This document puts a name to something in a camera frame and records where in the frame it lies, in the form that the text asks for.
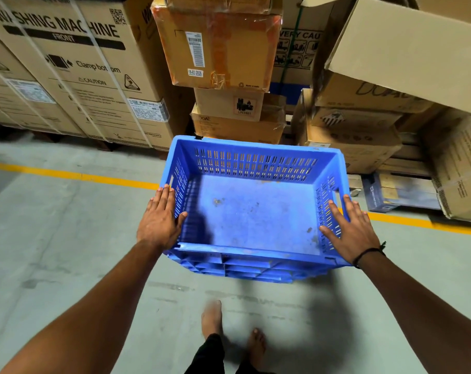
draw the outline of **person's left hand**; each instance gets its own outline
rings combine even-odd
[[[182,231],[187,212],[175,219],[175,190],[168,184],[158,188],[156,196],[147,204],[137,230],[137,242],[143,241],[161,251],[170,249]]]

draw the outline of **blue stripe on box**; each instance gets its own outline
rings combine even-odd
[[[286,96],[287,105],[296,105],[301,95],[301,89],[309,87],[309,85],[303,84],[270,83],[270,93]]]

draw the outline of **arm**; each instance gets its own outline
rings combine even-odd
[[[370,219],[358,202],[344,197],[351,222],[329,201],[341,226],[341,238],[320,230],[336,250],[352,262],[363,251],[380,246]],[[379,252],[365,254],[358,263],[391,309],[408,343],[430,374],[471,374],[471,320],[426,289]]]
[[[175,244],[187,213],[174,218],[175,192],[165,185],[149,201],[137,243],[80,301],[51,322],[1,374],[110,373],[132,324],[145,282]]]

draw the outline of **person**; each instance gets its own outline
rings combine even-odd
[[[430,374],[471,374],[471,320],[398,268],[378,249],[368,214],[344,197],[350,221],[329,201],[341,237],[321,232],[349,263],[358,266],[380,291],[410,346]],[[171,248],[187,213],[177,219],[175,191],[159,188],[137,230],[137,243],[80,301],[36,334],[2,374],[108,374],[114,367],[132,324],[145,282],[162,252]],[[187,369],[192,373],[223,373],[221,302],[211,302],[201,317],[205,343]],[[248,356],[238,374],[257,373],[266,350],[264,334],[255,329]]]

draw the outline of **black pants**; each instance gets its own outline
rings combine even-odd
[[[213,333],[208,336],[194,356],[185,374],[224,374],[223,359],[225,350],[220,335]],[[258,374],[249,361],[244,360],[235,374]]]

